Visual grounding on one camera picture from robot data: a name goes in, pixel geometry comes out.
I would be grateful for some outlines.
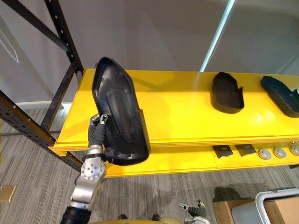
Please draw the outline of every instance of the white wall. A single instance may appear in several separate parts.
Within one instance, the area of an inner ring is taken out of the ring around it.
[[[21,2],[55,32],[43,1]],[[85,68],[109,56],[125,69],[187,71],[199,70],[226,2],[60,0]],[[50,100],[47,89],[55,93],[69,65],[65,53],[2,1],[0,14],[42,79],[37,82],[28,61],[17,64],[0,45],[1,89],[16,102]],[[298,75],[298,15],[296,0],[237,0],[206,70]],[[73,79],[64,101],[76,88]]]

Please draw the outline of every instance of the metal rack post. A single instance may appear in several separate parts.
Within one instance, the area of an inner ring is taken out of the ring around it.
[[[21,134],[38,144],[41,148],[45,149],[48,153],[57,157],[64,163],[77,171],[80,171],[82,162],[77,159],[70,152],[66,156],[58,156],[50,149],[53,146],[55,138],[50,135],[49,131],[54,118],[57,114],[58,108],[64,97],[64,94],[69,87],[73,74],[76,73],[78,82],[82,78],[83,66],[80,61],[79,55],[75,48],[74,42],[71,38],[70,31],[67,27],[64,15],[62,13],[58,0],[45,0],[47,9],[51,15],[54,26],[57,30],[58,36],[54,34],[46,25],[44,25],[35,15],[33,15],[23,4],[17,0],[2,0],[9,7],[11,7],[20,16],[30,22],[35,28],[41,31],[61,49],[63,49],[71,64],[58,88],[56,94],[43,118],[42,124],[38,125],[30,116],[21,110],[8,96],[0,90],[0,116],[9,125],[18,130]]]

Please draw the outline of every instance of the striped carpet floor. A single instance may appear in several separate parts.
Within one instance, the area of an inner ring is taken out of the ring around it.
[[[41,123],[46,110],[26,111]],[[62,127],[67,112],[59,110],[52,130]],[[15,130],[1,121],[1,133]],[[59,223],[74,188],[78,172],[46,153],[21,135],[2,136],[0,184],[17,185],[10,203],[0,206],[1,224]],[[183,222],[178,203],[195,206],[201,199],[207,218],[216,223],[212,202],[255,197],[277,187],[299,187],[299,168],[287,166],[173,175],[147,175],[106,179],[91,222],[116,219],[149,219],[155,213]]]

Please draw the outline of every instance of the robotic arm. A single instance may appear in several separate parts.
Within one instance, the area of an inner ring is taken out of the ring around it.
[[[94,202],[106,175],[105,155],[102,144],[105,139],[105,125],[108,116],[96,114],[90,119],[88,128],[88,150],[84,156],[80,176],[64,212],[60,224],[86,224],[89,221]]]

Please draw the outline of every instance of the yellow shelf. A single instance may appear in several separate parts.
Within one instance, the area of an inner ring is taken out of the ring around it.
[[[149,141],[155,147],[287,142],[299,139],[299,119],[285,116],[260,85],[264,74],[231,73],[243,86],[245,107],[225,114],[210,102],[217,72],[128,70],[145,116]],[[86,69],[55,145],[58,155],[87,149],[89,119],[97,113],[91,85],[94,69]],[[271,75],[290,89],[299,77]]]
[[[277,158],[273,153],[273,148],[279,146],[281,146],[287,154],[283,159]],[[116,166],[106,163],[106,177],[189,173],[196,171],[271,167],[299,163],[299,156],[295,156],[290,152],[288,143],[254,145],[256,150],[262,147],[267,148],[272,155],[270,160],[261,159],[257,153],[241,157],[235,146],[230,145],[230,147],[234,154],[221,159],[217,158],[211,146],[153,148],[149,158],[136,165]]]
[[[299,140],[299,119],[285,116],[260,85],[264,74],[231,73],[244,87],[245,108],[237,114],[215,110],[210,90],[217,72],[171,72],[128,70],[138,103],[145,116],[151,144],[149,158],[132,166],[106,163],[107,177],[169,174],[237,168],[292,165],[299,163],[289,146]],[[62,131],[53,147],[67,151],[87,149],[89,119],[97,113],[91,86],[93,69],[86,69]],[[271,75],[290,89],[299,89],[299,77]],[[234,144],[251,143],[255,149],[271,151],[270,160],[258,154],[241,157]],[[230,145],[233,155],[218,159],[211,145]],[[282,147],[287,157],[277,158],[272,150]]]

